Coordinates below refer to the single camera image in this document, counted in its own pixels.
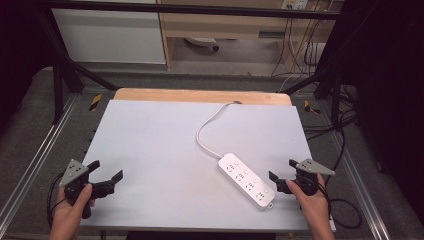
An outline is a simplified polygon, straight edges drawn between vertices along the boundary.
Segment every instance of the finger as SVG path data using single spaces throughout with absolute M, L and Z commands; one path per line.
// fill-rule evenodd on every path
M 317 174 L 318 175 L 318 182 L 319 184 L 321 184 L 321 186 L 325 187 L 325 181 L 324 178 L 322 178 L 321 174 Z
M 56 202 L 60 202 L 65 198 L 65 188 L 61 187 L 59 188 L 59 191 L 57 192 L 57 200 Z
M 82 212 L 85 204 L 88 202 L 88 200 L 90 200 L 92 190 L 93 186 L 91 186 L 91 184 L 85 185 L 74 204 L 74 209 L 76 209 L 78 212 Z
M 293 195 L 296 196 L 298 201 L 302 201 L 306 195 L 303 193 L 302 189 L 293 182 L 292 180 L 286 180 L 287 186 L 289 187 L 290 191 L 293 193 Z

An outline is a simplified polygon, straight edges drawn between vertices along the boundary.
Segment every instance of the white board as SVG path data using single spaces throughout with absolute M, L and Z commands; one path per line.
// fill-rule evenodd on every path
M 223 104 L 112 100 L 84 164 L 100 160 L 91 182 L 124 178 L 96 201 L 82 226 L 126 230 L 307 230 L 293 195 L 278 193 L 259 211 L 218 170 L 218 159 L 196 143 L 196 132 Z M 230 105 L 206 125 L 202 143 L 234 153 L 276 191 L 271 170 L 293 179 L 289 159 L 311 157 L 295 107 Z

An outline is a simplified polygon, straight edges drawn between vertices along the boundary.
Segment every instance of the gray carpet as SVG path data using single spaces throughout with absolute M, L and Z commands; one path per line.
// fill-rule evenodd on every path
M 144 88 L 183 88 L 208 90 L 240 90 L 275 92 L 284 79 L 265 77 L 208 77 L 198 75 L 150 75 L 150 74 L 103 74 L 107 80 L 125 87 Z M 82 160 L 84 151 L 89 148 L 89 139 L 94 136 L 102 114 L 113 92 L 103 91 L 103 97 L 94 112 L 88 108 L 99 90 L 96 84 L 85 81 L 87 92 L 80 95 L 68 122 L 63 128 L 54 147 L 50 151 L 43 167 L 32 184 L 21 207 L 9 226 L 8 233 L 48 234 L 45 203 L 51 180 L 64 168 L 71 158 Z M 313 90 L 309 86 L 304 92 Z M 322 114 L 314 114 L 303 110 L 305 98 L 311 106 L 319 107 L 311 95 L 300 93 L 293 95 L 293 104 L 298 107 L 303 125 L 324 125 Z M 52 76 L 50 72 L 40 72 L 35 78 L 29 93 L 25 97 L 22 108 L 15 114 L 9 127 L 0 139 L 0 167 L 10 169 L 0 182 L 2 194 L 0 204 L 4 206 L 20 176 L 25 172 L 29 161 L 35 155 L 43 138 L 47 135 L 53 119 Z M 353 155 L 362 177 L 375 201 L 375 204 L 393 239 L 424 239 L 423 226 L 403 198 L 392 177 L 379 173 L 372 153 L 368 149 L 361 129 L 351 125 L 345 129 L 346 142 Z M 327 166 L 332 166 L 339 152 L 335 148 L 331 134 L 309 141 L 312 156 Z M 360 207 L 353 193 L 352 186 L 346 177 L 343 164 L 336 170 L 337 176 L 332 178 L 328 186 L 331 198 L 344 198 Z M 350 207 L 339 205 L 334 209 L 334 216 L 340 221 L 352 224 L 356 221 L 355 213 Z M 97 235 L 97 230 L 83 230 L 83 235 Z M 108 232 L 110 235 L 125 235 L 125 232 Z M 349 230 L 337 226 L 336 237 L 341 239 L 373 239 L 366 219 L 359 229 Z

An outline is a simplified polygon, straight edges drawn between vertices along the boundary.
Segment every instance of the white power strip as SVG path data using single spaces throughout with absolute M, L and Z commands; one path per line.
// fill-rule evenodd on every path
M 228 153 L 218 162 L 219 170 L 259 210 L 272 208 L 275 192 L 234 154 Z

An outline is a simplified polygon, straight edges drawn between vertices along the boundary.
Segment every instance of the human hand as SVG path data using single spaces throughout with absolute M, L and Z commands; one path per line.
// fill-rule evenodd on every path
M 72 206 L 65 199 L 64 188 L 59 189 L 55 208 L 53 226 L 50 232 L 50 240 L 71 240 L 77 239 L 78 227 L 81 222 L 82 211 L 85 204 L 90 200 L 93 187 L 87 184 L 78 196 L 77 201 Z
M 318 182 L 324 186 L 324 179 L 318 174 Z M 296 196 L 302 207 L 303 215 L 308 223 L 309 230 L 314 240 L 334 239 L 331 231 L 328 215 L 328 202 L 321 191 L 312 196 L 307 196 L 302 189 L 293 181 L 287 180 L 287 186 Z

